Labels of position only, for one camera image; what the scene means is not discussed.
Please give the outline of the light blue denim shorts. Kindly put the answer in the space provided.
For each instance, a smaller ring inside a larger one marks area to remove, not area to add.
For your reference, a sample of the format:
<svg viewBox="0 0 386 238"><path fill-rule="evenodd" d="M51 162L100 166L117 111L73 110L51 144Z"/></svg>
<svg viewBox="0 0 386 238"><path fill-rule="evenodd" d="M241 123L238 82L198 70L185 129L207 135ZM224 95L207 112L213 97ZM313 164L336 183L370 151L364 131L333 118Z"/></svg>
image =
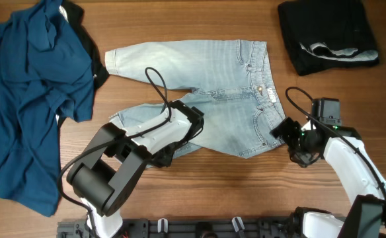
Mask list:
<svg viewBox="0 0 386 238"><path fill-rule="evenodd" d="M104 62L111 75L186 90L180 101L204 113L203 131L175 157L207 148L248 159L283 144L271 134L285 114L266 42L146 42L107 51Z"/></svg>

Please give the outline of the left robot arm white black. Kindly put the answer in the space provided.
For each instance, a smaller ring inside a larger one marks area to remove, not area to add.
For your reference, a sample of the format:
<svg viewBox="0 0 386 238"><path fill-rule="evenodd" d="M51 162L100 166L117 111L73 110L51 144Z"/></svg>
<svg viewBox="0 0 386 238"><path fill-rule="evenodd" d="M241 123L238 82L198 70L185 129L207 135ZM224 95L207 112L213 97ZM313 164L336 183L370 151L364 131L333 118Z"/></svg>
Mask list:
<svg viewBox="0 0 386 238"><path fill-rule="evenodd" d="M119 128L107 123L85 150L62 173L74 193L63 198L87 210L86 220L58 224L58 237L127 237L120 208L148 165L168 167L177 149L197 136L204 114L176 100L137 126Z"/></svg>

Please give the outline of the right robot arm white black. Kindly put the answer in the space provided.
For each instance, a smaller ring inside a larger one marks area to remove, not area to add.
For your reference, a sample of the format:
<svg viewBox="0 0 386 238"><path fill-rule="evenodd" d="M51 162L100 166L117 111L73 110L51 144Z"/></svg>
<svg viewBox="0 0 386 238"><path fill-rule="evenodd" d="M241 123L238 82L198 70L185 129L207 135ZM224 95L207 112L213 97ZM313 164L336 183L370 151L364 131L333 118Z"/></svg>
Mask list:
<svg viewBox="0 0 386 238"><path fill-rule="evenodd" d="M300 167L326 161L352 205L344 219L298 207L284 226L288 236L386 237L381 233L386 229L386 180L368 157L359 133L342 125L339 100L314 99L305 126L287 117L271 134L287 144L290 160Z"/></svg>

